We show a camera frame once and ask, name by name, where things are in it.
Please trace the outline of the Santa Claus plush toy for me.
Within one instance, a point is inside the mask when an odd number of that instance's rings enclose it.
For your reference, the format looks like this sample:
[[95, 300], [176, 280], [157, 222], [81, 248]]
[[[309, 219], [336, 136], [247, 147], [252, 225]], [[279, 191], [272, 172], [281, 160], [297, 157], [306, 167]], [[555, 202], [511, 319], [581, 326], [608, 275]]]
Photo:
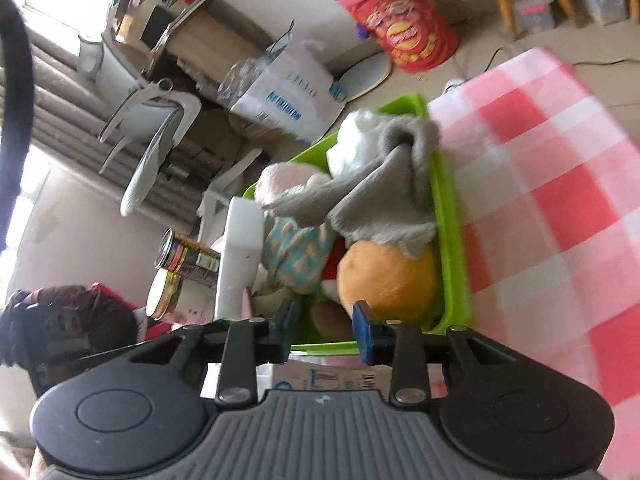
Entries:
[[337, 237], [321, 273], [320, 290], [322, 294], [337, 304], [340, 303], [340, 296], [338, 296], [337, 291], [337, 266], [344, 258], [346, 252], [347, 248], [344, 238], [341, 236]]

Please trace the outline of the white foam sponge block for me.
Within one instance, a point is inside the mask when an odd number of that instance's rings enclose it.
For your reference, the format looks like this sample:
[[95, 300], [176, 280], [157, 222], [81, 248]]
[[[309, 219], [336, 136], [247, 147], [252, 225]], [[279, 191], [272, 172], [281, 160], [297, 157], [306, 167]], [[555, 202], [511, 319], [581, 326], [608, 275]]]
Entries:
[[264, 215], [254, 200], [233, 197], [224, 227], [224, 241], [215, 299], [216, 320], [239, 321], [243, 294], [254, 284], [264, 244]]

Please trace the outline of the grey white office chair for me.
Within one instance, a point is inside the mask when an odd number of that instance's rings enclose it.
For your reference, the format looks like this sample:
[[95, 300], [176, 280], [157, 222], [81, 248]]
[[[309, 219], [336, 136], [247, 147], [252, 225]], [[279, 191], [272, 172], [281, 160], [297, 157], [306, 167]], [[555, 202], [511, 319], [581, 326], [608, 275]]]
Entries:
[[120, 214], [130, 216], [148, 196], [170, 151], [198, 118], [201, 100], [176, 89], [169, 78], [146, 80], [107, 34], [98, 41], [80, 40], [76, 67], [78, 73], [94, 81], [98, 97], [111, 113], [99, 141], [119, 135], [100, 171], [105, 172], [129, 144], [145, 146], [120, 201]]

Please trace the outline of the green plastic bin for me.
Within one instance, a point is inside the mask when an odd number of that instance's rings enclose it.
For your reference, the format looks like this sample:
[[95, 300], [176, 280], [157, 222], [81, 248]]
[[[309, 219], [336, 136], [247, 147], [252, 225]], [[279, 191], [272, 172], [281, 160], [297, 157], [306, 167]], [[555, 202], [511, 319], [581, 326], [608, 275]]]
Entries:
[[[389, 115], [430, 116], [427, 102], [419, 93], [406, 93], [382, 105], [378, 112]], [[337, 142], [337, 132], [325, 136], [288, 162], [303, 162], [328, 171], [326, 151]], [[469, 280], [466, 270], [464, 244], [460, 233], [458, 204], [452, 174], [445, 162], [444, 148], [431, 154], [428, 176], [431, 185], [431, 201], [437, 224], [437, 234], [432, 247], [437, 254], [439, 274], [435, 296], [427, 308], [422, 324], [423, 333], [445, 335], [450, 325], [471, 325], [472, 312], [468, 299]], [[356, 356], [355, 341], [328, 341], [310, 320], [308, 307], [312, 296], [303, 297], [303, 313], [296, 323], [296, 334], [291, 351], [299, 356]]]

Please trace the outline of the pink plush toy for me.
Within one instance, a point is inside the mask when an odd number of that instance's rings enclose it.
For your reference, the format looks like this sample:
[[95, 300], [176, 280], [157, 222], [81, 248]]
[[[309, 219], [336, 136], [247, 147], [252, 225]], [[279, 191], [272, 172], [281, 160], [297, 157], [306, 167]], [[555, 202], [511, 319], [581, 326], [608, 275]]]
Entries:
[[270, 204], [288, 190], [303, 191], [309, 181], [320, 185], [329, 180], [331, 176], [316, 166], [303, 162], [277, 162], [262, 170], [254, 189], [254, 200]]

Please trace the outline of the white paper bag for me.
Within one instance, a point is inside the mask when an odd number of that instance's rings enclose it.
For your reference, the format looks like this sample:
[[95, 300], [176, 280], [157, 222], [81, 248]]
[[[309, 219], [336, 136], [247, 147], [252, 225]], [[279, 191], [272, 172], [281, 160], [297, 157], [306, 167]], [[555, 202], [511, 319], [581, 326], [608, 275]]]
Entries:
[[264, 54], [230, 68], [218, 84], [218, 101], [248, 122], [316, 143], [342, 114], [346, 94], [309, 45], [291, 23]]

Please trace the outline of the red chips bucket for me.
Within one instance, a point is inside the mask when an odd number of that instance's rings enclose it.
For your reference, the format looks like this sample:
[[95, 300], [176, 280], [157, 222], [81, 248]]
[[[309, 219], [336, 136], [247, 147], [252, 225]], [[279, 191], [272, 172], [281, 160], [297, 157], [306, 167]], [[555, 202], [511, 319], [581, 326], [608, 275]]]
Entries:
[[460, 39], [433, 0], [337, 0], [406, 73], [442, 65], [458, 50]]

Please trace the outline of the black yellow tin can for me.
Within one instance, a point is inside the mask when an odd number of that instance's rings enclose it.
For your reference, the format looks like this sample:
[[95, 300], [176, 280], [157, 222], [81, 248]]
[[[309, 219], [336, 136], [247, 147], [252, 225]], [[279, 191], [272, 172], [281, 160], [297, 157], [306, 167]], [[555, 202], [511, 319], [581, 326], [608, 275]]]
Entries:
[[160, 242], [154, 266], [180, 278], [216, 287], [220, 260], [219, 252], [169, 229]]

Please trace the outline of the blue white milk carton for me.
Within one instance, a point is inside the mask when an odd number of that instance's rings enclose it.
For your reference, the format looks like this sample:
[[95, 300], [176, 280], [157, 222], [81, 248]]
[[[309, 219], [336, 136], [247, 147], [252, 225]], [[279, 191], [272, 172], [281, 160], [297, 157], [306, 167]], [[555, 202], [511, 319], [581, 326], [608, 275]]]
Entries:
[[390, 390], [389, 367], [340, 367], [291, 361], [257, 369], [259, 390]]

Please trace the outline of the red white checkered tablecloth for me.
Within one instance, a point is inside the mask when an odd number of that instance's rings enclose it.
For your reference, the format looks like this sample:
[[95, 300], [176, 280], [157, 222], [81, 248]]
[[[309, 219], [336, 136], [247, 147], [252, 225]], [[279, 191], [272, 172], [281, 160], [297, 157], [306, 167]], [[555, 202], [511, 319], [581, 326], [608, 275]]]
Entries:
[[544, 49], [428, 107], [454, 176], [475, 328], [599, 391], [601, 470], [639, 472], [639, 152]]

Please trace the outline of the plush hamburger toy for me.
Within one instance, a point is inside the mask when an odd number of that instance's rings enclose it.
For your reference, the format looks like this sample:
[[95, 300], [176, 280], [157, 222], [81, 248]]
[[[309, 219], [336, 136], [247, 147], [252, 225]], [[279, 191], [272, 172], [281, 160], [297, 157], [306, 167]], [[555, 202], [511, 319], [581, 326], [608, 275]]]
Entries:
[[410, 258], [394, 245], [357, 242], [336, 267], [340, 303], [348, 315], [359, 301], [379, 320], [391, 318], [432, 325], [440, 315], [440, 271], [432, 245]]

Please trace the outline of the cookie jar with gold lid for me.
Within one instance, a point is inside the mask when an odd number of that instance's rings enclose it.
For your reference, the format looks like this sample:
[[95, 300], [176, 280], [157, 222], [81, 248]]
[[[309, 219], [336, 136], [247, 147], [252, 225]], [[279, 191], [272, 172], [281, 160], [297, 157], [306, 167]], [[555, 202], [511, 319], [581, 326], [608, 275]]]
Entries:
[[213, 289], [158, 269], [152, 281], [146, 315], [171, 325], [204, 325], [214, 318]]

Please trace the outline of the grey plush cloth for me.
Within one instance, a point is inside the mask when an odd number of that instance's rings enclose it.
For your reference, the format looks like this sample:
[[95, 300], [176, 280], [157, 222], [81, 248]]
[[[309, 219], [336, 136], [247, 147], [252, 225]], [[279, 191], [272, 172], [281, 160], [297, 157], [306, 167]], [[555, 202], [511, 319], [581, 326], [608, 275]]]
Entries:
[[436, 234], [428, 167], [439, 141], [439, 126], [431, 119], [394, 116], [378, 136], [372, 162], [318, 188], [281, 196], [264, 209], [301, 228], [327, 223], [349, 245], [393, 245], [418, 258]]

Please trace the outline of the cream doll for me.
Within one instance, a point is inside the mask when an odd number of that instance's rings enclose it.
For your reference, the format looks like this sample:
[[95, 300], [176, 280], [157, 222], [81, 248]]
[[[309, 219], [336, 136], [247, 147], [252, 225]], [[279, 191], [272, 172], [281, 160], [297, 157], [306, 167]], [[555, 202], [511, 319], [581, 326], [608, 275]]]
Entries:
[[272, 315], [282, 300], [316, 296], [336, 239], [325, 223], [301, 228], [294, 219], [266, 214], [260, 263], [267, 278], [262, 293], [253, 297], [255, 312]]

